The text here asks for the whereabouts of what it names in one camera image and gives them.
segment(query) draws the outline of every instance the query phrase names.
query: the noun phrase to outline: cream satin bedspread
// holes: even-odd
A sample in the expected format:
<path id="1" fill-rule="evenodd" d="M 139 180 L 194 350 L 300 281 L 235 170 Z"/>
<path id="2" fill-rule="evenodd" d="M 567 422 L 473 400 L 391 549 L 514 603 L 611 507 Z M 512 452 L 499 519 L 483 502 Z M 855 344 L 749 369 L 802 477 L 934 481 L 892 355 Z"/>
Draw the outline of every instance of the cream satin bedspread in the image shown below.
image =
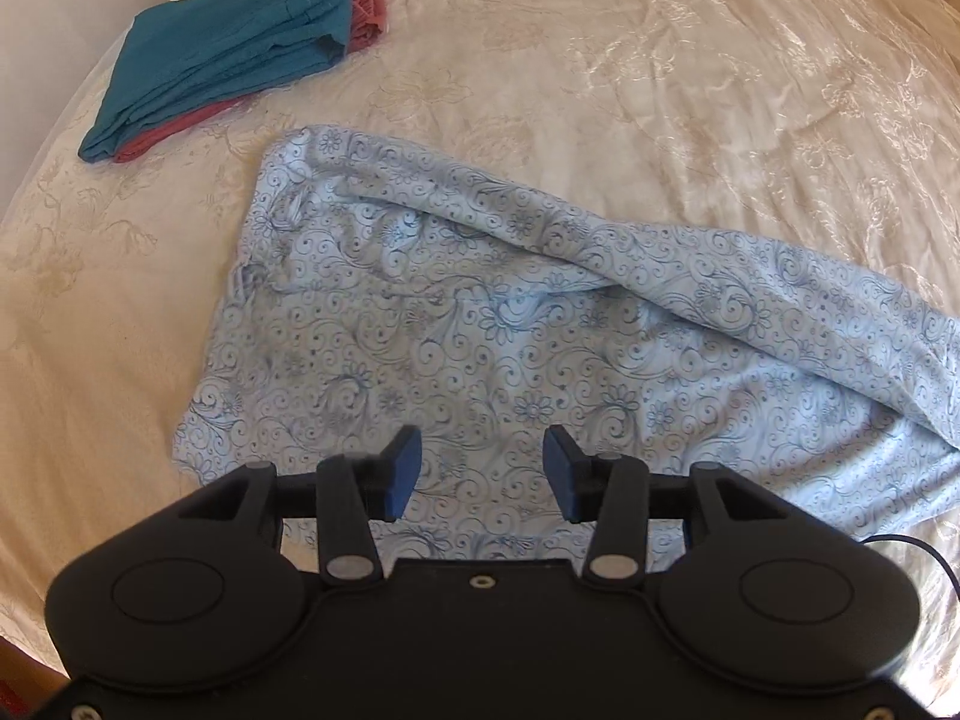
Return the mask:
<path id="1" fill-rule="evenodd" d="M 388 0 L 391 31 L 128 165 L 76 156 L 95 71 L 0 227 L 0 634 L 56 653 L 68 560 L 186 493 L 171 435 L 264 149 L 334 122 L 618 220 L 749 230 L 960 312 L 960 19 L 939 0 Z M 920 529 L 960 557 L 960 517 Z M 960 709 L 956 606 L 913 551 L 902 678 Z"/>

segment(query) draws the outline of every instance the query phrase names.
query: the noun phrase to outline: black cable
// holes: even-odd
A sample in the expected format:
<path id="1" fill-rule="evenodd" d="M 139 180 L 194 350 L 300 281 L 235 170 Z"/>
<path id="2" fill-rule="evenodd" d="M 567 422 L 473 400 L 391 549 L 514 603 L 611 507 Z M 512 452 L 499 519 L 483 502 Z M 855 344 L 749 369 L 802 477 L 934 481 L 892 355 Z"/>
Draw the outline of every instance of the black cable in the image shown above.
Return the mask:
<path id="1" fill-rule="evenodd" d="M 913 538 L 913 536 L 901 536 L 899 533 L 878 533 L 876 536 L 867 536 L 867 538 L 864 538 L 863 541 L 861 541 L 861 544 L 870 544 L 874 541 L 902 541 L 904 544 L 920 547 L 923 552 L 926 552 L 928 555 L 930 555 L 930 557 L 933 557 L 933 560 L 939 562 L 940 567 L 947 572 L 947 577 L 949 578 L 950 584 L 953 585 L 953 592 L 956 593 L 957 601 L 960 602 L 960 580 L 957 580 L 957 575 L 953 573 L 953 569 L 950 568 L 950 564 L 946 561 L 944 556 L 926 543 L 926 541 L 921 541 L 920 538 Z"/>

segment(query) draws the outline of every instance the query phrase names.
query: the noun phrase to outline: teal folded cloth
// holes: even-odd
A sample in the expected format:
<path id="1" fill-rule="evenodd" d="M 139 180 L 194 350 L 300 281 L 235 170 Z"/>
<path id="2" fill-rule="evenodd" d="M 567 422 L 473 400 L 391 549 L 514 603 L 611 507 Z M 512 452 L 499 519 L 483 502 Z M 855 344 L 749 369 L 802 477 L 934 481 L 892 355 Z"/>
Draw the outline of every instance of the teal folded cloth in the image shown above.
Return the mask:
<path id="1" fill-rule="evenodd" d="M 180 0 L 133 21 L 80 159 L 96 162 L 140 132 L 220 100 L 343 59 L 352 0 Z"/>

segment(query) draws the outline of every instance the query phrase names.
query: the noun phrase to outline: blue floral cloth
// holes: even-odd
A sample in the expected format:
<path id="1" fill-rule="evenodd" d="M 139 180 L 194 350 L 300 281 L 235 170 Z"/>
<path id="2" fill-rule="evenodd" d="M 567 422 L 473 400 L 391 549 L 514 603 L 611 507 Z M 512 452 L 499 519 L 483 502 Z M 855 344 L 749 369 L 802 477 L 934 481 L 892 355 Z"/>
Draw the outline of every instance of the blue floral cloth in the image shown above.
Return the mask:
<path id="1" fill-rule="evenodd" d="M 204 482 L 304 472 L 418 425 L 406 517 L 371 524 L 387 563 L 582 557 L 542 471 L 552 423 L 654 471 L 720 461 L 866 536 L 958 502 L 958 355 L 956 319 L 858 266 L 311 127 L 263 160 L 175 456 Z"/>

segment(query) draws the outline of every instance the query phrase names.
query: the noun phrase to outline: metal pin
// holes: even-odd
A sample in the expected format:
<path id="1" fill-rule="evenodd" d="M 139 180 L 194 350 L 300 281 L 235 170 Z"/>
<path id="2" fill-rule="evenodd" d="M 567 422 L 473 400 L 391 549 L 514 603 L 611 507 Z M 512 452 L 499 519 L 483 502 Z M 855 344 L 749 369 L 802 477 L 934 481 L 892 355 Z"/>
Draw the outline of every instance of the metal pin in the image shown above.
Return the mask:
<path id="1" fill-rule="evenodd" d="M 637 561 L 628 555 L 600 555 L 590 561 L 590 571 L 601 579 L 629 579 L 640 571 Z"/>
<path id="2" fill-rule="evenodd" d="M 363 555 L 339 555 L 326 564 L 326 573 L 343 581 L 358 581 L 373 574 L 373 561 Z"/>

